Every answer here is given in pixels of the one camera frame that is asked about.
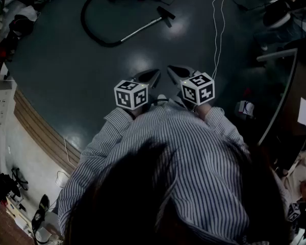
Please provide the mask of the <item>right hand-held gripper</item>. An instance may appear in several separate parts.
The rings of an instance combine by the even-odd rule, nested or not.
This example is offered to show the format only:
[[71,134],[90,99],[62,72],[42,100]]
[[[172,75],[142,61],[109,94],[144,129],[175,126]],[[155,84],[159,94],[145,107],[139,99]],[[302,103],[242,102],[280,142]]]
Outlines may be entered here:
[[179,89],[177,97],[185,108],[194,109],[215,98],[214,80],[206,72],[183,65],[168,65],[167,73]]

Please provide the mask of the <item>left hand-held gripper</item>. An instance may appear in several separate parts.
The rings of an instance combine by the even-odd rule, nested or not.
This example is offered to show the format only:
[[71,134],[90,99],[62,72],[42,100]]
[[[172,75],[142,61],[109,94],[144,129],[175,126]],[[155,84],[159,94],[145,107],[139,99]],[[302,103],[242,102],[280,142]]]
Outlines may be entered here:
[[156,88],[161,77],[159,69],[149,69],[120,81],[114,87],[116,106],[135,110],[149,102],[150,92]]

